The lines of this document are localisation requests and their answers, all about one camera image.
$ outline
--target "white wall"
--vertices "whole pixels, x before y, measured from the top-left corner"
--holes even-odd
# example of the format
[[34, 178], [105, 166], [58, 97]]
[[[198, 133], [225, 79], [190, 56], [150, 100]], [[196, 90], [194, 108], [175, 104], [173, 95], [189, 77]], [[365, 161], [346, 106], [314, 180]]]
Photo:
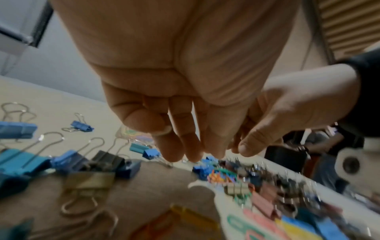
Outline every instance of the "white wall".
[[[6, 54], [0, 52], [0, 66]], [[10, 67], [16, 61], [11, 57]], [[99, 77], [76, 50], [54, 14], [38, 48], [28, 47], [8, 77], [105, 101]]]

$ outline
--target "table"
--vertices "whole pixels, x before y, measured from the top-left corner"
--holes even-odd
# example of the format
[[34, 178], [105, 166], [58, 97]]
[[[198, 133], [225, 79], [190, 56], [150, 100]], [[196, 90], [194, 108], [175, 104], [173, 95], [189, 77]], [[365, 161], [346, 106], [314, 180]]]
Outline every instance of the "table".
[[[16, 79], [0, 77], [0, 103], [5, 102], [24, 103], [37, 114], [37, 118], [31, 121], [38, 125], [35, 136], [50, 131], [60, 131], [64, 134], [65, 141], [46, 149], [43, 155], [61, 155], [68, 149], [79, 149], [92, 137], [104, 138], [106, 144], [100, 149], [106, 151], [112, 145], [115, 133], [121, 125], [106, 103]], [[76, 112], [85, 116], [87, 123], [95, 128], [93, 132], [61, 131], [63, 127], [70, 127], [71, 122], [75, 120], [74, 113]], [[9, 147], [21, 149], [29, 145], [31, 141], [22, 141], [22, 143], [7, 141], [7, 143]], [[35, 153], [41, 149], [41, 146], [37, 145], [28, 151]], [[88, 157], [93, 157], [97, 150], [90, 153]], [[141, 154], [130, 152], [128, 148], [124, 148], [121, 153], [133, 159], [143, 159]], [[260, 156], [246, 158], [230, 151], [226, 155], [230, 158], [239, 157], [243, 163], [264, 163], [272, 172], [284, 174], [286, 171], [285, 168]], [[174, 166], [175, 169], [168, 170], [156, 163], [144, 163], [136, 179], [116, 184], [106, 201], [106, 205], [116, 211], [120, 217], [115, 239], [126, 239], [128, 232], [157, 216], [171, 202], [190, 207], [220, 221], [226, 239], [244, 239], [241, 233], [227, 223], [228, 214], [234, 214], [249, 222], [231, 197], [214, 190], [206, 182], [196, 180], [196, 177], [188, 172], [192, 169], [190, 163], [178, 162]], [[297, 181], [310, 181], [289, 170], [287, 174]], [[34, 180], [24, 193], [1, 200], [0, 223], [16, 224], [26, 217], [34, 217], [36, 228], [42, 228], [67, 221], [59, 216], [59, 206], [62, 201], [60, 199], [61, 182], [62, 178], [58, 175], [45, 176]], [[378, 229], [380, 215], [324, 186], [317, 184], [315, 189], [324, 201], [343, 208], [343, 215], [349, 221], [367, 225], [374, 236], [380, 232]], [[192, 233], [189, 233], [189, 239], [193, 238]]]

